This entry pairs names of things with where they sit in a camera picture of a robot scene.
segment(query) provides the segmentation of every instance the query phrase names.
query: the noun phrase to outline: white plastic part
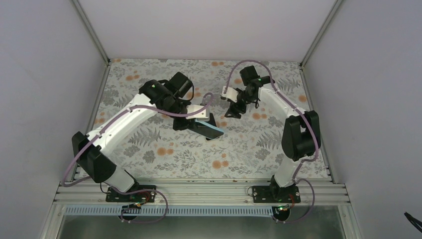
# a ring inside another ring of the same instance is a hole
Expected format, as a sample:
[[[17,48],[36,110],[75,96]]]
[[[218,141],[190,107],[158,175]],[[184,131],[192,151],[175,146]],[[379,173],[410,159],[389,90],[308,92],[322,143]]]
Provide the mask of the white plastic part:
[[[189,113],[192,113],[192,112],[195,112],[195,111],[198,111],[198,110],[200,110],[202,108],[203,108],[203,106],[198,106],[198,105],[189,105],[189,106],[186,106],[186,109],[188,110],[188,114]],[[209,121],[210,120],[210,110],[209,109],[205,109],[205,110],[199,112],[196,115],[186,117],[186,119],[188,119],[188,120],[190,120],[190,119],[198,119],[198,121]]]
[[[282,94],[287,99],[289,98],[285,94],[283,94],[282,92],[280,92],[280,94]],[[265,103],[271,105],[272,108],[281,109],[280,111],[276,110],[275,112],[280,117],[279,119],[283,122],[290,116],[298,116],[299,115],[290,105],[288,105],[285,101],[283,101],[277,95],[277,93],[274,91],[271,84],[265,84],[263,87],[259,88],[258,98],[262,102],[265,102]],[[294,105],[298,110],[300,110],[300,112],[302,112],[302,113],[305,112],[305,110],[303,108],[298,107],[298,105],[296,105],[296,104],[294,104]]]
[[[263,87],[259,88],[258,98],[267,104],[270,104],[272,108],[280,109],[275,110],[279,116],[281,121],[285,121],[290,116],[298,116],[299,113],[295,111],[290,105],[288,105],[277,93],[274,91],[271,84],[266,84]],[[304,113],[305,110],[303,108],[298,107],[294,104],[296,109],[300,112]],[[274,179],[276,180],[279,187],[288,187],[292,185],[293,182],[293,174],[295,173],[297,167],[299,166],[300,161],[294,162],[290,158],[284,158],[280,164],[280,167],[277,169],[277,172],[274,174]]]
[[[294,162],[290,158],[284,158],[283,161],[281,161],[280,167],[274,174],[274,179],[279,187],[284,188],[293,184],[292,177],[299,164],[300,161]]]
[[[133,99],[127,104],[121,111],[117,114],[128,111],[129,107],[137,106],[137,105],[145,105],[155,107],[149,103],[150,99],[144,94],[137,94]],[[101,153],[105,156],[110,156],[111,152],[113,152],[114,148],[117,146],[119,142],[121,142],[128,134],[130,134],[133,130],[135,130],[141,123],[146,121],[147,119],[156,115],[156,111],[147,110],[147,109],[136,109],[132,112],[127,112],[125,115],[120,117],[116,120],[107,130],[102,134],[100,138],[98,138],[93,145],[101,147]],[[100,130],[110,122],[115,116],[109,119],[100,127],[90,131],[88,133],[88,140],[91,140],[96,134],[100,132]]]
[[[126,192],[133,186],[135,180],[122,168],[116,167],[114,173],[104,182],[114,186],[121,192]]]
[[[221,97],[224,97],[226,99],[230,99],[233,102],[237,102],[237,94],[239,94],[239,92],[237,92],[234,88],[232,87],[228,87],[227,88],[227,92],[224,94],[226,86],[223,87],[223,92],[221,93]]]

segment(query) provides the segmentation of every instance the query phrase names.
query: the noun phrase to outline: floral pattern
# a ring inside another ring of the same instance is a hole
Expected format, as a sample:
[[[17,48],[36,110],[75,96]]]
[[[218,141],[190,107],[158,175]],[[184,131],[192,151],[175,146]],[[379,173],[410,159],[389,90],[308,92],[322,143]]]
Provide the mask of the floral pattern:
[[[199,105],[207,92],[214,94],[211,113],[224,135],[217,140],[189,130],[172,130],[172,118],[157,114],[130,133],[110,159],[134,177],[156,178],[270,178],[284,156],[281,136],[284,122],[270,104],[249,105],[241,119],[225,118],[229,103],[220,99],[222,87],[237,61],[114,59],[101,99],[95,126],[99,127],[125,106],[146,81],[170,79],[178,71],[194,83],[193,97]],[[299,66],[293,62],[263,62],[272,71],[281,91],[296,104],[309,109]],[[268,75],[255,63],[234,70],[230,86],[244,89],[239,71],[255,65],[259,75]],[[327,177],[322,158],[304,163],[298,177]]]

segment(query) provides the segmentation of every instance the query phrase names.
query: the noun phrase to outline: black wire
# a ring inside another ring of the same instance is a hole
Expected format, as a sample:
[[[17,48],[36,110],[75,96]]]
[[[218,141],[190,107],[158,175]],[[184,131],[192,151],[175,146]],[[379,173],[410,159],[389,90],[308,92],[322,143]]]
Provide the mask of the black wire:
[[[258,101],[260,101],[260,99],[257,99],[255,101],[246,101],[247,104],[251,104],[254,103],[255,104],[255,109],[257,109],[259,107],[259,103]]]
[[[103,193],[107,194],[106,192],[104,192],[104,191],[103,191],[103,185],[102,185],[102,183],[100,183],[100,189],[101,189],[101,191],[102,191]]]
[[[409,213],[405,212],[405,217],[409,220],[409,222],[419,231],[422,233],[422,222],[418,219],[412,217]]]
[[[253,195],[252,195],[252,194],[249,194],[249,189],[250,189],[251,187],[253,187],[253,186],[250,186],[250,187],[248,188],[248,190],[246,190],[246,194],[247,194],[249,197],[253,197]]]

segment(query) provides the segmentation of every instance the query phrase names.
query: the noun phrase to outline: cable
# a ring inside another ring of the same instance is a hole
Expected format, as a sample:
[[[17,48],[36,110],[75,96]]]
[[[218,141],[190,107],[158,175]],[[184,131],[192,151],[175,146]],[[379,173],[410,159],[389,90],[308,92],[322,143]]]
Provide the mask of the cable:
[[[292,207],[290,209],[292,209],[295,206],[295,198],[293,197],[292,194],[289,194],[290,199],[292,199]]]
[[[168,211],[169,211],[169,203],[168,203],[168,201],[167,201],[167,198],[166,198],[166,196],[164,196],[164,194],[162,194],[160,191],[157,191],[157,190],[154,190],[154,189],[142,189],[142,190],[137,190],[137,191],[133,191],[133,192],[125,193],[125,192],[121,192],[121,191],[119,191],[117,188],[115,188],[115,187],[113,187],[113,186],[112,186],[111,188],[113,188],[116,192],[118,192],[118,193],[120,193],[120,194],[122,194],[122,195],[130,195],[130,194],[143,193],[143,192],[154,192],[154,193],[158,193],[158,194],[160,194],[160,195],[161,195],[161,197],[163,197],[164,201],[166,202],[166,209],[164,210],[164,214],[163,214],[160,218],[158,218],[158,219],[156,219],[156,220],[152,220],[152,221],[147,221],[147,222],[145,222],[145,221],[135,221],[135,222],[133,222],[133,223],[136,223],[136,224],[149,224],[149,223],[157,223],[157,222],[159,222],[159,221],[163,220],[163,219],[166,217],[166,215],[167,215],[167,213],[168,213]],[[126,208],[126,209],[123,209],[123,210],[121,211],[121,213],[120,213],[120,219],[121,219],[121,221],[122,221],[122,222],[127,222],[127,223],[131,223],[131,222],[132,222],[132,220],[126,220],[126,219],[124,219],[124,218],[123,218],[123,214],[124,214],[125,212],[127,212],[127,211],[131,210],[131,209],[133,209],[133,208]]]
[[[101,190],[101,192],[107,194],[106,192],[103,191],[103,183],[100,183],[100,190]]]
[[[144,204],[146,204],[146,203],[149,201],[149,196],[150,196],[150,195],[149,195],[149,193],[148,193],[148,192],[144,192],[143,194],[144,194],[144,195],[146,195],[146,196],[145,196],[145,203],[144,203]]]
[[[409,220],[409,222],[419,231],[422,233],[422,222],[418,219],[412,217],[408,212],[405,212],[405,217]]]
[[[249,197],[253,197],[253,194],[249,194],[249,189],[250,189],[251,187],[253,187],[253,186],[250,186],[250,187],[246,190],[246,194],[247,194]]]
[[[289,222],[282,221],[282,222],[283,222],[283,224],[291,224],[291,223],[297,223],[297,222],[300,222],[300,221],[302,221],[303,219],[305,219],[307,216],[309,216],[309,214],[311,213],[311,211],[314,209],[314,204],[315,204],[315,191],[314,191],[314,187],[312,186],[312,184],[310,183],[310,181],[308,181],[308,180],[307,180],[307,179],[305,179],[305,178],[300,178],[300,179],[298,179],[297,183],[299,183],[300,181],[305,181],[305,182],[307,182],[307,183],[309,184],[309,187],[310,187],[310,188],[311,188],[311,190],[312,190],[312,204],[311,204],[311,206],[309,207],[308,211],[305,213],[305,215],[303,215],[301,218],[296,219],[296,220],[293,220],[293,221],[289,221]],[[279,220],[278,220],[277,218],[275,218],[274,216],[271,216],[271,217],[273,218],[273,220],[275,220],[275,221],[276,221],[276,223],[278,223],[278,222],[279,222]]]
[[[308,120],[306,119],[306,117],[304,116],[304,114],[295,106],[295,104],[293,104],[288,98],[286,98],[286,97],[284,97],[281,93],[280,93],[280,91],[277,89],[277,87],[276,87],[276,85],[274,84],[274,81],[273,81],[273,76],[272,76],[272,74],[271,74],[271,71],[270,71],[270,69],[266,66],[266,65],[264,65],[263,63],[261,63],[261,62],[259,62],[259,61],[255,61],[255,60],[243,60],[243,61],[239,61],[235,66],[233,66],[233,68],[231,69],[231,71],[230,71],[230,74],[228,75],[228,77],[227,77],[227,83],[226,83],[226,87],[225,87],[225,90],[224,90],[224,94],[227,92],[227,89],[228,89],[228,85],[230,84],[230,79],[231,79],[231,75],[233,74],[233,72],[234,72],[234,69],[236,68],[236,67],[238,67],[240,64],[242,64],[242,63],[245,63],[245,62],[253,62],[253,63],[257,63],[257,64],[259,64],[259,65],[261,65],[261,66],[263,66],[264,68],[265,68],[265,70],[267,70],[267,72],[268,72],[268,76],[270,77],[270,83],[271,83],[271,86],[273,87],[273,89],[274,89],[274,91],[277,93],[277,95],[283,100],[283,101],[285,101],[290,107],[292,107],[299,115],[300,115],[300,117],[303,119],[303,121],[305,122],[305,124],[306,124],[306,127],[308,128],[308,130],[309,130],[309,132],[310,132],[310,134],[311,134],[311,137],[312,137],[312,140],[314,141],[314,146],[315,146],[315,156],[314,156],[314,158],[313,159],[303,159],[301,162],[300,162],[300,164],[298,165],[298,167],[296,168],[296,170],[295,170],[295,172],[294,172],[294,174],[293,174],[293,176],[292,176],[292,180],[293,180],[293,182],[295,183],[295,184],[299,184],[299,182],[301,182],[301,181],[305,181],[305,182],[307,182],[308,184],[309,184],[309,186],[311,187],[311,190],[312,190],[312,204],[311,204],[311,206],[310,206],[310,208],[309,208],[309,210],[306,212],[306,214],[303,216],[303,217],[301,217],[301,218],[299,218],[299,219],[297,219],[297,220],[294,220],[294,221],[291,221],[291,222],[286,222],[286,221],[284,221],[284,223],[294,223],[294,222],[298,222],[298,221],[301,221],[303,218],[305,218],[305,217],[307,217],[308,215],[309,215],[309,213],[312,211],[312,209],[313,209],[313,207],[314,207],[314,203],[315,203],[315,191],[314,191],[314,188],[312,187],[312,185],[311,185],[311,183],[307,180],[307,179],[304,179],[304,178],[301,178],[301,179],[298,179],[298,180],[296,180],[296,176],[297,176],[297,174],[299,173],[299,170],[300,170],[300,168],[302,167],[302,165],[303,165],[303,162],[314,162],[314,161],[316,161],[317,159],[318,159],[318,156],[319,156],[319,147],[318,147],[318,141],[317,141],[317,137],[315,136],[315,133],[314,133],[314,131],[312,130],[312,127],[311,127],[311,124],[308,122]]]
[[[211,102],[214,100],[214,95],[211,93],[211,92],[208,92],[208,93],[206,93],[206,95],[205,96],[211,96],[211,98],[210,98],[210,101],[208,101],[208,103],[204,106],[204,107],[202,107],[201,109],[199,109],[199,110],[197,110],[197,111],[195,111],[195,112],[192,112],[192,113],[189,113],[189,114],[176,114],[176,113],[171,113],[171,112],[167,112],[167,111],[164,111],[164,110],[159,110],[159,109],[157,109],[157,108],[155,108],[155,107],[151,107],[151,106],[132,106],[132,107],[129,107],[129,109],[127,110],[127,111],[122,111],[121,113],[119,113],[119,114],[117,114],[113,119],[111,119],[101,130],[100,130],[100,132],[99,132],[99,134],[97,134],[97,135],[95,135],[94,136],[94,138],[93,139],[91,139],[77,154],[76,154],[76,156],[73,158],[73,160],[71,161],[71,163],[69,164],[69,166],[67,167],[67,169],[66,169],[66,171],[65,171],[65,174],[64,174],[64,176],[63,176],[63,179],[62,179],[62,186],[63,187],[72,187],[72,186],[74,186],[74,185],[76,185],[76,184],[78,184],[78,183],[80,183],[80,182],[82,182],[82,181],[84,181],[84,180],[87,180],[87,179],[89,179],[89,178],[91,178],[91,177],[84,177],[84,178],[81,178],[81,179],[78,179],[78,180],[76,180],[76,181],[74,181],[74,182],[72,182],[72,183],[69,183],[69,184],[66,184],[66,178],[67,178],[67,175],[69,174],[69,172],[72,170],[72,168],[73,168],[73,166],[75,165],[75,163],[76,163],[76,161],[81,157],[81,155],[88,149],[88,147],[90,147],[94,142],[95,142],[95,140],[97,140],[99,137],[100,137],[100,135],[102,135],[116,120],[118,120],[120,117],[122,117],[123,115],[125,115],[125,114],[127,114],[127,113],[130,113],[130,112],[132,112],[133,110],[136,110],[136,109],[148,109],[148,110],[152,110],[152,111],[156,111],[156,112],[158,112],[158,113],[161,113],[161,114],[164,114],[164,115],[168,115],[168,116],[173,116],[173,117],[189,117],[189,116],[193,116],[193,115],[196,115],[196,114],[198,114],[198,113],[200,113],[200,112],[202,112],[202,111],[204,111],[204,110],[206,110],[208,107],[210,107],[210,105],[211,105]]]

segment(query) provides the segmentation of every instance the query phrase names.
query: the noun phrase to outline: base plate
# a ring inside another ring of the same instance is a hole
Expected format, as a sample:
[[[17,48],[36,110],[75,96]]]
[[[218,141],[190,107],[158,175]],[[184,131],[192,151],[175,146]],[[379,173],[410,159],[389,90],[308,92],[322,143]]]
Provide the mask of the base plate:
[[[284,195],[279,196],[278,200],[274,199],[270,191],[270,186],[252,186],[252,195],[254,203],[292,203],[290,195],[293,197],[295,203],[301,202],[299,188],[296,186],[289,187]]]
[[[137,189],[134,189],[133,191],[141,190],[141,189],[156,189],[157,187],[155,185],[139,185]],[[138,203],[143,202],[146,200],[146,194],[145,193],[137,193],[137,194],[131,194],[131,195],[122,195],[116,192],[111,187],[108,188],[107,191],[107,197],[105,198],[105,201],[108,203]],[[151,195],[150,192],[148,192],[149,200],[147,203],[153,203],[155,199],[155,195]]]

